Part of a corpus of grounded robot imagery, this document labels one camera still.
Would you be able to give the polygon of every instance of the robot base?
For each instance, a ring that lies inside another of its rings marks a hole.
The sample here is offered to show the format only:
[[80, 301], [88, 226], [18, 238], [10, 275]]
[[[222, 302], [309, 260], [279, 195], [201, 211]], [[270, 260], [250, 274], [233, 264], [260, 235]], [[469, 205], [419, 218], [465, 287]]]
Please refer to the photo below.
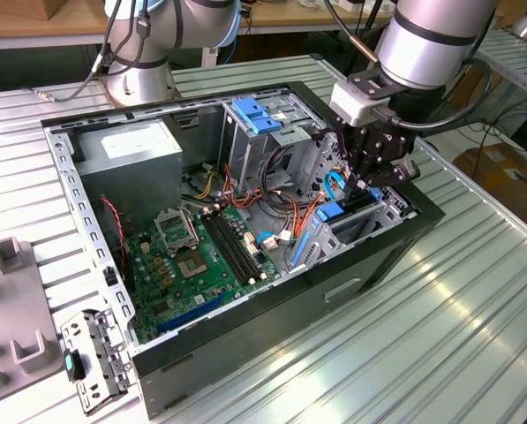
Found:
[[[126, 66], [115, 62], [109, 72]], [[108, 76], [106, 88], [110, 98], [124, 106], [162, 102], [175, 97], [175, 81], [168, 64], [155, 68], [132, 68], [116, 77]]]

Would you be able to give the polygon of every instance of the sheet metal panel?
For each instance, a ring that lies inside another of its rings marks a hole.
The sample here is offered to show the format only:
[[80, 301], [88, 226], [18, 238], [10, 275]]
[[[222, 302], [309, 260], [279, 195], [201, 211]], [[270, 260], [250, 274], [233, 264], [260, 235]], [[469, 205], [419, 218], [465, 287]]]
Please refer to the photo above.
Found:
[[[184, 96], [301, 79], [325, 101], [336, 76], [310, 57], [176, 72]], [[65, 95], [74, 87], [51, 89]], [[108, 107], [95, 84], [81, 102], [60, 109], [21, 91], [0, 94], [0, 238], [14, 234], [34, 243], [57, 331], [80, 309], [103, 301], [57, 195], [49, 153], [37, 147], [26, 155], [21, 147], [40, 146], [40, 119]], [[382, 284], [156, 422], [521, 422], [527, 416], [527, 228], [424, 144], [413, 157], [422, 171], [415, 184], [446, 212], [437, 229]], [[0, 402], [0, 422], [136, 423], [145, 416], [132, 386], [85, 418], [65, 373]]]
[[495, 71], [527, 92], [527, 42], [507, 31], [490, 31], [477, 56]]

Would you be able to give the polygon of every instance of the yellow wire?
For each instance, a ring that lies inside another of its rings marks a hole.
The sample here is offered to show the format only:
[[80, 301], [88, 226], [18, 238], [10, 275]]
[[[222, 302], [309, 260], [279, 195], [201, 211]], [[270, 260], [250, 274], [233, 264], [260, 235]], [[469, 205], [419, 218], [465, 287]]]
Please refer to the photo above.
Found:
[[202, 192], [198, 196], [195, 196], [195, 199], [204, 199], [205, 197], [208, 196], [208, 194], [210, 193], [210, 189], [212, 188], [212, 177], [213, 177], [213, 175], [214, 174], [212, 172], [210, 172], [210, 174], [208, 175], [207, 187], [204, 189], [204, 192]]

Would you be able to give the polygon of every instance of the workbench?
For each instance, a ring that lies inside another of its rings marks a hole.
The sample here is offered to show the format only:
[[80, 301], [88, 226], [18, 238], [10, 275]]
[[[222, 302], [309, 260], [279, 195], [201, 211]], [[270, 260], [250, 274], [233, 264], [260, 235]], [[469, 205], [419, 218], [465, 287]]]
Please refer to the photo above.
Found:
[[[342, 20], [355, 28], [358, 13], [337, 8]], [[378, 21], [389, 19], [379, 14]], [[363, 22], [368, 15], [364, 13]], [[0, 49], [100, 44], [106, 31], [107, 17], [101, 1], [67, 0], [49, 20], [21, 18], [0, 13]], [[281, 34], [338, 30], [339, 27], [324, 8], [310, 10], [296, 0], [283, 4], [259, 2], [252, 7], [249, 34]], [[246, 34], [248, 22], [242, 19], [240, 34]]]
[[[175, 72], [184, 96], [302, 80], [325, 102], [341, 78], [310, 57]], [[48, 87], [65, 96], [77, 84]], [[97, 83], [65, 104], [0, 93], [0, 238], [34, 244], [59, 326], [105, 306], [40, 120], [110, 108]], [[523, 422], [527, 227], [419, 141], [415, 185], [446, 216], [380, 284], [193, 394], [154, 422]], [[139, 390], [92, 417], [65, 372], [0, 401], [0, 422], [144, 422]]]
[[510, 82], [497, 104], [507, 106], [516, 88], [527, 93], [527, 42], [503, 30], [490, 31], [477, 52], [491, 68]]

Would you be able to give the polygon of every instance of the ram slot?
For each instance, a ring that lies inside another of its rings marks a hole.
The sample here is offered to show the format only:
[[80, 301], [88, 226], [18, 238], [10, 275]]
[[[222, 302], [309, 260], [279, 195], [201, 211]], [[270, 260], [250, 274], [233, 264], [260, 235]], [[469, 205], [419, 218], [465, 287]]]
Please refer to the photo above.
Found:
[[221, 216], [203, 217], [202, 222], [237, 280], [241, 285], [249, 284], [251, 278], [257, 277], [257, 269], [228, 223]]
[[218, 227], [220, 228], [220, 231], [224, 235], [225, 239], [232, 240], [232, 242], [230, 243], [230, 247], [236, 253], [237, 258], [242, 262], [243, 269], [247, 270], [247, 272], [249, 273], [249, 277], [257, 278], [257, 269], [255, 268], [255, 265], [253, 265], [252, 258], [247, 253], [244, 245], [242, 245], [241, 242], [237, 240], [237, 235], [230, 228], [226, 220], [223, 219], [221, 216], [218, 216], [218, 218], [219, 219], [216, 219], [216, 225], [218, 225]]

